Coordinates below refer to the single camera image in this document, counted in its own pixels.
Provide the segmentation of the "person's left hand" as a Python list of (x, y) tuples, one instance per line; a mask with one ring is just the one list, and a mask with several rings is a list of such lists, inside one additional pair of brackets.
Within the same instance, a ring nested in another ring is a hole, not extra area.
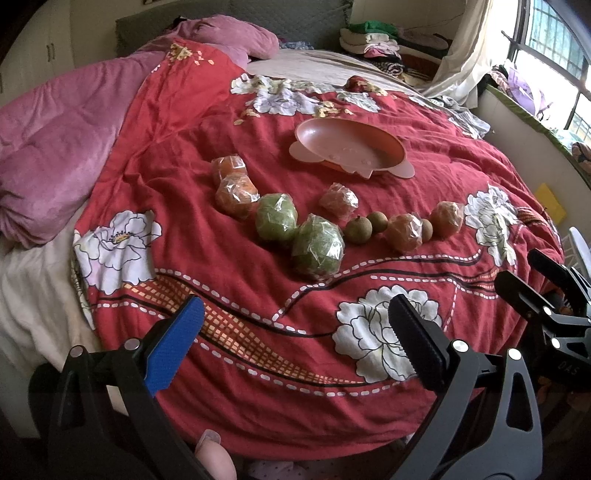
[(221, 446), (221, 435), (207, 429), (201, 434), (194, 450), (194, 456), (204, 465), (206, 471), (215, 480), (236, 480), (235, 465), (228, 453)]

